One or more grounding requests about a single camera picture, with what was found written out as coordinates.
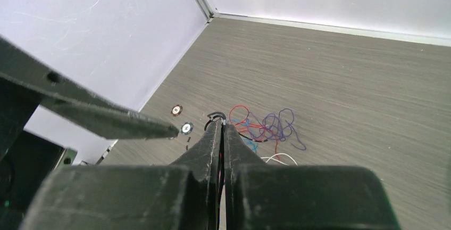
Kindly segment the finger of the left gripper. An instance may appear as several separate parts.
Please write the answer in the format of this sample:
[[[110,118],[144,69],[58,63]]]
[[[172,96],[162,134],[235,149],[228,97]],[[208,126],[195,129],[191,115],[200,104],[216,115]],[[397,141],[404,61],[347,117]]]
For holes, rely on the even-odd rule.
[[[41,105],[105,139],[176,137],[166,121],[124,108],[73,82],[1,38],[1,84],[19,102]]]

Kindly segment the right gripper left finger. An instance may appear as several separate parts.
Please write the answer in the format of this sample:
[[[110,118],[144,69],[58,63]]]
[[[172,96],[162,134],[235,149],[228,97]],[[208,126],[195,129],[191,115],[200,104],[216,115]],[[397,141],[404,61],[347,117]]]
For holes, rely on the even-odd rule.
[[[167,166],[72,166],[43,182],[21,229],[218,229],[222,121]]]

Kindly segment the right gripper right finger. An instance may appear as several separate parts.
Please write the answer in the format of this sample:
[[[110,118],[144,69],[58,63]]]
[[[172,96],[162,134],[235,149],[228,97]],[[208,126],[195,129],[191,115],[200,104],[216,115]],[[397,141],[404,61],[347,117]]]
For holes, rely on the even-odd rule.
[[[227,229],[399,229],[379,177],[358,166],[265,163],[223,128]]]

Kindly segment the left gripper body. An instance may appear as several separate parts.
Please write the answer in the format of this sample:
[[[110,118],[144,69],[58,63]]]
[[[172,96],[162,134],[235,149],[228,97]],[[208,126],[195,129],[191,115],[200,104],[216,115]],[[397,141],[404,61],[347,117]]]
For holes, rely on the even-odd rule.
[[[77,155],[24,129],[36,108],[23,88],[1,79],[1,229],[18,229],[43,180]]]

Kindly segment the poker chip left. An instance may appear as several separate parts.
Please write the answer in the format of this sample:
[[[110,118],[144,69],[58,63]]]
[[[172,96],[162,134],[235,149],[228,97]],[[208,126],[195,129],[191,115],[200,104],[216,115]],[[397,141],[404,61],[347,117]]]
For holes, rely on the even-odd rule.
[[[185,122],[181,128],[180,128],[180,132],[184,135],[188,135],[193,131],[193,124],[191,122]]]

